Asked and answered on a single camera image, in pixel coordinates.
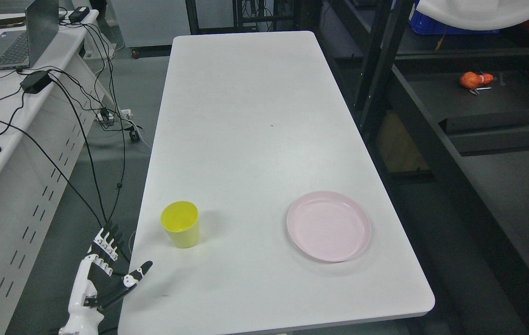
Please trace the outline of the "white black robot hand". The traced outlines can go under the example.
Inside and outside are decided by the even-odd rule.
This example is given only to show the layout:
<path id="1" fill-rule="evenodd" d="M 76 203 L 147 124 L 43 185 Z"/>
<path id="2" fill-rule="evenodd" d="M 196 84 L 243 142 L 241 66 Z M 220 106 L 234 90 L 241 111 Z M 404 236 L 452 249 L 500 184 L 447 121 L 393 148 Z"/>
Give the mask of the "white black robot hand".
<path id="1" fill-rule="evenodd" d="M 85 257 L 80 261 L 68 303 L 69 318 L 59 335 L 98 335 L 105 310 L 129 294 L 151 269 L 145 261 L 122 276 L 114 265 L 124 253 L 120 250 L 122 233 L 108 222 L 93 237 Z"/>

